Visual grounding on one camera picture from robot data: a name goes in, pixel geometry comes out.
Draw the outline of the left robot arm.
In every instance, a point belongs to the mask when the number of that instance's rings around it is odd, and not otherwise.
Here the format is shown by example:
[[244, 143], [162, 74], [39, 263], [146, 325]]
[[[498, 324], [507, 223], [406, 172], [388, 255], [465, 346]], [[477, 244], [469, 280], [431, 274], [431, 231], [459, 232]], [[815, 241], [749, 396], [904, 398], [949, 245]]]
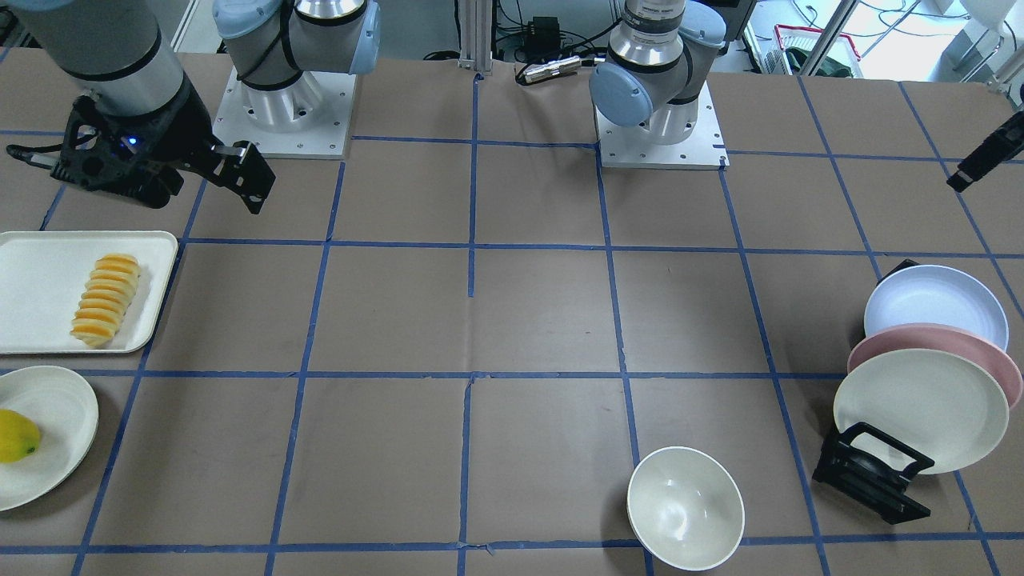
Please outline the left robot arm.
[[699, 2], [626, 2], [607, 56], [589, 80], [604, 167], [728, 167], [707, 88], [726, 30], [722, 16]]

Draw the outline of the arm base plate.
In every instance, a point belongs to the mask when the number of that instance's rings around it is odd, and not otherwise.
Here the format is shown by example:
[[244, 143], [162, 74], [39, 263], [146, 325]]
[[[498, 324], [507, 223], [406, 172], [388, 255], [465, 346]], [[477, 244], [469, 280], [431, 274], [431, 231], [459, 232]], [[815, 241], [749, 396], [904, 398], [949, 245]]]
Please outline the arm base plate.
[[288, 87], [258, 90], [231, 78], [213, 114], [214, 135], [252, 143], [266, 159], [343, 160], [358, 80], [315, 70]]
[[729, 165], [722, 129], [706, 82], [691, 102], [663, 102], [650, 116], [618, 125], [594, 109], [601, 164], [608, 168], [719, 170]]

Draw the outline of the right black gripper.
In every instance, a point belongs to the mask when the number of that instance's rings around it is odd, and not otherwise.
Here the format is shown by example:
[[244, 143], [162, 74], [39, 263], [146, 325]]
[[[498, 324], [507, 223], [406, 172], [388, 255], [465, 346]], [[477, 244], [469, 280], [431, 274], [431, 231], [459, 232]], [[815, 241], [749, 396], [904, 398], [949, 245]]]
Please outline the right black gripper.
[[77, 98], [49, 174], [67, 186], [160, 209], [182, 189], [183, 170], [231, 190], [253, 215], [278, 181], [256, 143], [220, 143], [189, 78], [164, 106], [138, 116], [102, 113], [95, 99]]

